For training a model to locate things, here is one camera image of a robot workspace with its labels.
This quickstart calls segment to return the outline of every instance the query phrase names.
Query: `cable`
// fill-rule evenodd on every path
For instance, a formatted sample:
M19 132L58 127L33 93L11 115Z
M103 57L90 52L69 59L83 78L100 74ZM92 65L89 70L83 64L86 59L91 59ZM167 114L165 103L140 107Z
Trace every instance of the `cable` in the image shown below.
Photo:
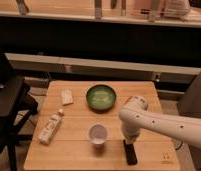
M35 125L35 123L31 120L31 119L28 119L28 121L35 127L36 125Z
M181 147L183 146L183 141L180 141L180 144L175 148L175 150L179 150L181 149Z

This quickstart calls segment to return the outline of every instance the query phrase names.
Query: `floor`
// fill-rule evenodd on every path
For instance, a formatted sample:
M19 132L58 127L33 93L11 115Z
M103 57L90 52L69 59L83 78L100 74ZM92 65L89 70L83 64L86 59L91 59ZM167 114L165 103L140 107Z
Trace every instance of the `floor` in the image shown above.
M36 100L39 102L38 109L41 108L43 100L45 98L46 89L41 88L32 88L30 90L31 95L33 95ZM178 111L176 108L176 101L170 100L161 100L162 108L164 113L178 115ZM27 122L25 128L22 131L26 131L27 133L33 132L34 124L37 121L37 116L31 116L30 121ZM175 148L177 148L180 144L179 141L173 140ZM19 171L23 170L23 164L25 161L25 157L27 154L27 150L29 148L30 142L22 142L20 146L17 147L17 161ZM195 171L194 165L191 159L191 155L188 149L187 144L183 144L179 150L177 150L177 156L179 158L179 162L181 165L181 171ZM7 150L5 149L3 153L0 155L0 171L10 171Z

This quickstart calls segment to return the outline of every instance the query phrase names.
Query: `black object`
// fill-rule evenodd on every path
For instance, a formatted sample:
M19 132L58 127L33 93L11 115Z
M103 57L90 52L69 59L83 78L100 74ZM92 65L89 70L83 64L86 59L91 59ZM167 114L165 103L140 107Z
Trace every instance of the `black object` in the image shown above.
M38 103L27 94L29 89L24 77L15 73L0 49L0 154L7 146L11 171L17 170L15 145L32 138L32 135L19 135L29 116L37 113ZM20 110L27 113L15 124Z
M189 0L190 6L201 8L201 0Z
M111 0L111 9L115 9L117 5L117 0Z
M126 153L126 161L128 165L137 164L137 156L135 153L135 148L133 144L126 144L125 140L123 140L123 145Z

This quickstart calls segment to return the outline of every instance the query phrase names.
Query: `dark background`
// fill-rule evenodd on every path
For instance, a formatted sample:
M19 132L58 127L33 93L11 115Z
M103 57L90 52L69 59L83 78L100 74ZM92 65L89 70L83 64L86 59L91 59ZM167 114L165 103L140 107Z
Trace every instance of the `dark background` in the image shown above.
M201 28L0 17L5 52L201 67Z

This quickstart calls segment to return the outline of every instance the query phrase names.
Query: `shelf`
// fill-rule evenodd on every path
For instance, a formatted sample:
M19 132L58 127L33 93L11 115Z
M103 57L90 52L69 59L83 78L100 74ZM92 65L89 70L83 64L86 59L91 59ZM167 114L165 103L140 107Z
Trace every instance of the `shelf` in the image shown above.
M102 18L96 19L94 0L84 0L84 3L78 0L25 0L29 8L26 15L20 15L15 0L1 0L0 16L201 28L201 8L191 8L184 20L156 17L154 22L149 22L148 15L140 14L134 2L127 0L126 14L122 16L121 0L114 9L110 8L109 0L102 0Z

